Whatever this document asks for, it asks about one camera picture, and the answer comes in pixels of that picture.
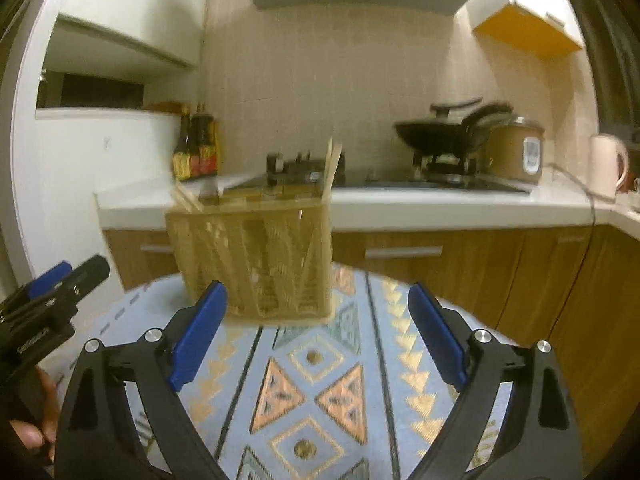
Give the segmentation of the person's left hand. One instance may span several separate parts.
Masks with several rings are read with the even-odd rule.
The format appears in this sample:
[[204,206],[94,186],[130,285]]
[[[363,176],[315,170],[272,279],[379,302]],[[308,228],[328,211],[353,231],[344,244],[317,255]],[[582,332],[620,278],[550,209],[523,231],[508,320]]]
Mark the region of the person's left hand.
[[43,418],[39,427],[23,422],[16,418],[10,420],[12,428],[29,450],[40,450],[45,444],[50,444],[50,455],[53,455],[58,431],[58,397],[56,385],[51,377],[39,366],[36,367],[40,386],[44,391]]

